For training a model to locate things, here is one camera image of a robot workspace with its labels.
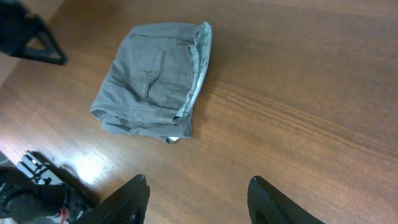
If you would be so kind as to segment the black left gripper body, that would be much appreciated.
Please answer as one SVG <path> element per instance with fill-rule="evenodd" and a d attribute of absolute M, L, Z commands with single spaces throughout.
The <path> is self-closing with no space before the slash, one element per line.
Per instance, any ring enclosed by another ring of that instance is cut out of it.
<path fill-rule="evenodd" d="M 1 52 L 17 58 L 27 58 L 25 44 L 28 10 L 20 1 L 1 0 Z"/>

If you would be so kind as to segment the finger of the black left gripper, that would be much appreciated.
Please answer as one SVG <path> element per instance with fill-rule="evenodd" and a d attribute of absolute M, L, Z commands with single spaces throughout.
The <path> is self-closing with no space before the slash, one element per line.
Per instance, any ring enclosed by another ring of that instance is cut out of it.
<path fill-rule="evenodd" d="M 21 59 L 65 65 L 67 56 L 40 16 L 24 19 L 24 40 L 17 52 Z"/>

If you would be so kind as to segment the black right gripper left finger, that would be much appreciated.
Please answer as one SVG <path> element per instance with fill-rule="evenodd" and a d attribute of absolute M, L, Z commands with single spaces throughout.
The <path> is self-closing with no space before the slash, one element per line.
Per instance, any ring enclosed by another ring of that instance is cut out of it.
<path fill-rule="evenodd" d="M 75 224 L 143 224 L 150 187 L 143 174 L 134 176 Z"/>

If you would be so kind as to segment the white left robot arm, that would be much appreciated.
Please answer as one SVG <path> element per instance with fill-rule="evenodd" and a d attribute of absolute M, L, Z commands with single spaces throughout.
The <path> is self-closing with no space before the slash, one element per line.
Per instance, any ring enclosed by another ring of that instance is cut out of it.
<path fill-rule="evenodd" d="M 53 65 L 67 61 L 45 22 L 20 1 L 1 1 L 1 53 Z M 1 166 L 1 218 L 73 223 L 97 203 L 39 152 L 27 151 L 16 166 Z"/>

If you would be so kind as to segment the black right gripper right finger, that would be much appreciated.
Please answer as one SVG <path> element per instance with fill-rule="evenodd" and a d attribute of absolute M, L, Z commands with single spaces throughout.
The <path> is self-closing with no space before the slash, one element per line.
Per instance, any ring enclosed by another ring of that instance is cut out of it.
<path fill-rule="evenodd" d="M 324 224 L 259 175 L 248 186 L 252 224 Z"/>

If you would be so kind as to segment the grey shorts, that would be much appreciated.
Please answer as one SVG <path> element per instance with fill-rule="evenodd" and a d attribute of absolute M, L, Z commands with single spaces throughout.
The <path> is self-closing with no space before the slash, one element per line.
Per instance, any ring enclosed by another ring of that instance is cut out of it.
<path fill-rule="evenodd" d="M 210 62 L 209 22 L 135 26 L 123 39 L 90 113 L 113 134 L 192 137 L 194 104 Z"/>

